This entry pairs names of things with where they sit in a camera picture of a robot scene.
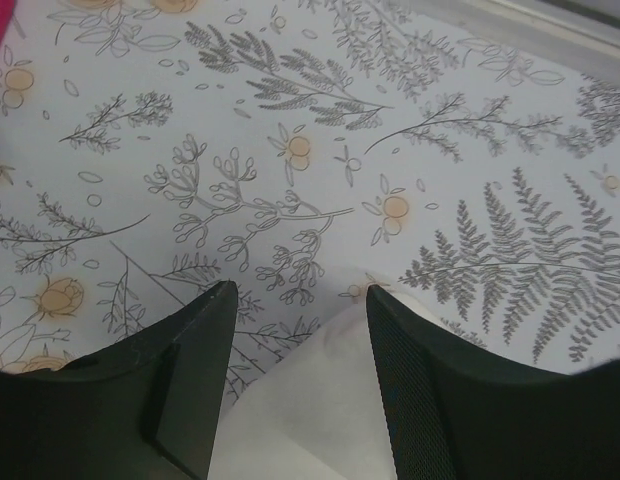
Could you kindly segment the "white Coca-Cola t-shirt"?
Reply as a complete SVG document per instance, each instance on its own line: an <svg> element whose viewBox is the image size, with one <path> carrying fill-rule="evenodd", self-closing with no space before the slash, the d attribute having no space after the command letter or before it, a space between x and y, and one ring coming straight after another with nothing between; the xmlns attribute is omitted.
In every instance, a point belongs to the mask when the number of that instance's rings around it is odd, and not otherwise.
<svg viewBox="0 0 620 480"><path fill-rule="evenodd" d="M336 315L254 382L220 421L210 480L396 476L366 307Z"/></svg>

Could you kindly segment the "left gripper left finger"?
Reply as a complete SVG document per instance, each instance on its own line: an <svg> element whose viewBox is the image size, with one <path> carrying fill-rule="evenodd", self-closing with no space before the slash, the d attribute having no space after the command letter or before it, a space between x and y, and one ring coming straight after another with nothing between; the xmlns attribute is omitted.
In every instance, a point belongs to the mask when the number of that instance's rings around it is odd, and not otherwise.
<svg viewBox="0 0 620 480"><path fill-rule="evenodd" d="M235 332L231 281L52 371L0 371L0 479L204 479Z"/></svg>

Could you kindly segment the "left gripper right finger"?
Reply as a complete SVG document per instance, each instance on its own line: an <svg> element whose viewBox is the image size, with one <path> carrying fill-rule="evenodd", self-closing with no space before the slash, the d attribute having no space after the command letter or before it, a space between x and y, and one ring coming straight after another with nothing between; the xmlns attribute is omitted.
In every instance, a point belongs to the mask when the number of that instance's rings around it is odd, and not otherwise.
<svg viewBox="0 0 620 480"><path fill-rule="evenodd" d="M400 479L620 479L620 359L565 375L446 331L384 289L367 325Z"/></svg>

